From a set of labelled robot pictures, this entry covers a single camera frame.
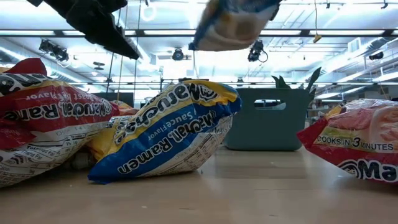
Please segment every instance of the ceiling light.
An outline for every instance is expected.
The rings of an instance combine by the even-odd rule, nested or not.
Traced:
[[[260,35],[299,35],[301,30],[262,30]]]
[[[145,14],[146,9],[151,9],[150,16],[146,16],[146,14]],[[140,16],[143,21],[146,21],[146,22],[153,21],[156,17],[156,14],[157,14],[157,8],[155,6],[153,6],[152,4],[148,7],[141,7]]]
[[[124,35],[135,35],[136,31],[135,30],[125,30]]]
[[[321,94],[319,96],[316,96],[315,99],[317,99],[317,100],[326,99],[326,98],[330,98],[330,97],[333,97],[333,96],[337,96],[339,94],[340,93],[324,93],[324,94]]]
[[[378,78],[373,78],[372,81],[373,82],[383,82],[383,81],[390,80],[393,78],[398,78],[398,72],[392,72],[389,74],[381,75]]]
[[[318,30],[318,35],[381,35],[384,30]]]
[[[0,30],[0,35],[55,35],[52,30]]]
[[[373,85],[373,83],[336,83],[337,85]]]
[[[116,90],[116,92],[120,92],[120,93],[134,93],[134,90]]]
[[[332,85],[333,83],[313,83],[314,85]]]
[[[196,30],[145,30],[146,35],[194,35]]]
[[[62,31],[64,35],[85,35],[84,33],[78,30],[64,30]]]
[[[398,85],[398,82],[385,82],[385,83],[383,83],[383,82],[381,82],[381,83],[378,83],[379,85]]]
[[[344,94],[353,93],[355,91],[362,90],[363,88],[365,88],[365,87],[362,86],[362,87],[358,87],[358,88],[353,88],[352,90],[345,91]]]
[[[81,82],[76,82],[76,83],[68,83],[69,85],[87,85],[88,83],[81,83]]]

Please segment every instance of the wooden table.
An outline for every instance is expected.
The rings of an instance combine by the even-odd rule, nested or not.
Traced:
[[[297,152],[221,148],[197,172],[109,185],[56,172],[0,190],[0,223],[397,223],[398,186]]]

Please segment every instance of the fluorescent light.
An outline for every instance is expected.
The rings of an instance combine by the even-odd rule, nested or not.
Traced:
[[[310,35],[315,35],[315,30],[310,31]],[[380,35],[384,30],[318,30],[319,35]]]
[[[84,33],[78,30],[64,30],[62,31],[64,35],[85,35]]]
[[[324,93],[324,94],[321,94],[319,96],[316,96],[315,99],[317,99],[317,100],[326,99],[326,98],[330,98],[330,97],[333,97],[333,96],[337,96],[339,94],[340,93]]]
[[[352,90],[345,91],[344,94],[353,93],[355,91],[362,90],[363,88],[365,88],[365,87],[362,86],[362,87],[358,87],[358,88],[353,88]]]
[[[81,82],[77,82],[77,83],[68,83],[69,85],[87,85],[88,83],[81,83]]]
[[[55,35],[52,30],[0,30],[0,35]]]
[[[336,83],[337,85],[373,85],[373,83]]]
[[[301,30],[262,30],[260,35],[299,35]]]
[[[93,85],[108,85],[107,82],[103,82],[103,83],[93,83]],[[111,82],[109,83],[109,85],[127,85],[127,83],[118,83],[118,82]]]
[[[194,35],[196,30],[145,30],[146,35]]]
[[[383,82],[383,81],[390,80],[393,78],[398,78],[398,72],[392,72],[390,74],[381,75],[378,78],[373,78],[372,81],[373,82]]]
[[[136,31],[135,30],[125,30],[124,35],[135,35]]]
[[[343,100],[322,100],[322,102],[343,102]]]
[[[380,82],[380,83],[378,83],[379,85],[398,85],[398,82],[385,82],[385,83],[383,83],[383,82]]]
[[[333,83],[313,83],[314,85],[332,85]]]
[[[120,93],[134,93],[134,90],[119,90],[119,91],[115,91],[115,93],[120,92]]]

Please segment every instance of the cable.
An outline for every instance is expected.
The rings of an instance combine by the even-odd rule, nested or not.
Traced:
[[[120,15],[121,15],[121,11],[122,9],[119,9],[119,18],[118,18],[118,24],[117,26],[119,26],[119,21],[120,21]],[[106,80],[108,82],[108,84],[106,85],[106,92],[105,92],[105,99],[108,99],[108,91],[109,91],[109,84],[111,83],[111,72],[112,72],[112,65],[113,65],[113,57],[114,57],[114,52],[112,52],[112,59],[111,59],[111,65],[109,68],[109,75],[108,75],[108,79]]]
[[[69,61],[68,65],[62,65],[61,62],[57,60],[57,64],[59,64],[62,68],[67,68],[72,64],[72,61]]]
[[[127,15],[129,11],[129,7],[126,7],[126,15],[124,16],[124,24],[127,24]],[[120,83],[122,82],[122,67],[123,67],[123,56],[120,61],[120,74],[119,74],[119,86],[118,86],[118,96],[116,97],[116,100],[119,100],[119,92],[120,92]]]
[[[137,26],[137,30],[139,30],[139,24],[141,21],[141,4],[142,4],[142,0],[139,0],[139,9],[138,11],[140,12],[138,14],[138,26]],[[138,52],[138,37],[136,39],[136,51]],[[132,96],[132,105],[134,106],[135,102],[136,102],[136,80],[137,80],[137,60],[136,60],[136,66],[134,67],[134,94]]]
[[[44,54],[42,54],[41,56],[40,56],[40,58],[42,58],[44,55],[46,55],[48,52],[46,52],[46,53],[44,53]]]
[[[313,0],[315,5],[315,35],[318,35],[318,8],[317,8],[317,0]]]
[[[268,54],[267,54],[267,52],[265,52],[264,50],[262,50],[262,51],[263,51],[264,54],[267,56],[267,59],[266,59],[265,61],[262,61],[262,60],[258,59],[258,61],[261,62],[261,63],[265,63],[265,62],[268,61]]]
[[[193,52],[193,69],[194,69],[194,71],[196,73],[197,78],[199,78],[199,73],[198,73],[198,70],[197,70],[197,63],[196,63],[196,60],[195,60],[195,51],[193,50],[192,52]]]
[[[381,89],[381,91],[383,92],[383,95],[384,95],[385,99],[386,99],[386,100],[390,100],[390,99],[387,97],[386,92],[384,92],[383,86],[382,86],[380,83],[379,83],[379,85],[380,85],[380,89]]]

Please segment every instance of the plastic packaging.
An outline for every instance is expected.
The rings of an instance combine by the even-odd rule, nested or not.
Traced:
[[[129,106],[127,103],[119,101],[119,100],[113,100],[111,101],[112,103],[116,104],[119,107],[119,115],[124,116],[124,115],[134,115],[138,112],[137,109],[134,109],[133,107]]]
[[[30,73],[0,74],[0,187],[59,166],[119,114],[116,105],[42,68],[33,58],[7,71]]]
[[[190,50],[248,48],[279,9],[281,0],[210,0],[203,11]]]
[[[398,184],[398,103],[362,99],[298,133],[305,148],[359,179]]]
[[[241,108],[235,89],[203,80],[168,87],[131,117],[111,120],[103,157],[88,178],[100,183],[199,168],[215,152]]]

